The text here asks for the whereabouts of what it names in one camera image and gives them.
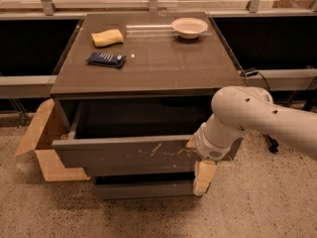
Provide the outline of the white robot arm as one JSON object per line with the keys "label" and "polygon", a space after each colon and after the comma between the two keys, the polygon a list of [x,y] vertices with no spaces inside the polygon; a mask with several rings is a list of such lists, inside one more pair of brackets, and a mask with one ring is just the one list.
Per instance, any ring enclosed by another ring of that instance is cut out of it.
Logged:
{"label": "white robot arm", "polygon": [[193,193],[206,193],[216,163],[250,130],[268,134],[317,160],[317,114],[276,105],[263,88],[227,86],[211,100],[212,115],[186,146],[201,157],[195,163]]}

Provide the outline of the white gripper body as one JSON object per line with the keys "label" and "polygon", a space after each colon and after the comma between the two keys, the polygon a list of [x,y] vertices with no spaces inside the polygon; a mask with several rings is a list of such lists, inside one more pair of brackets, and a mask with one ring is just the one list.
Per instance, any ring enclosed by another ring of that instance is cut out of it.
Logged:
{"label": "white gripper body", "polygon": [[220,148],[211,143],[204,133],[205,128],[206,124],[203,123],[194,133],[194,148],[202,159],[220,161],[230,152],[231,148]]}

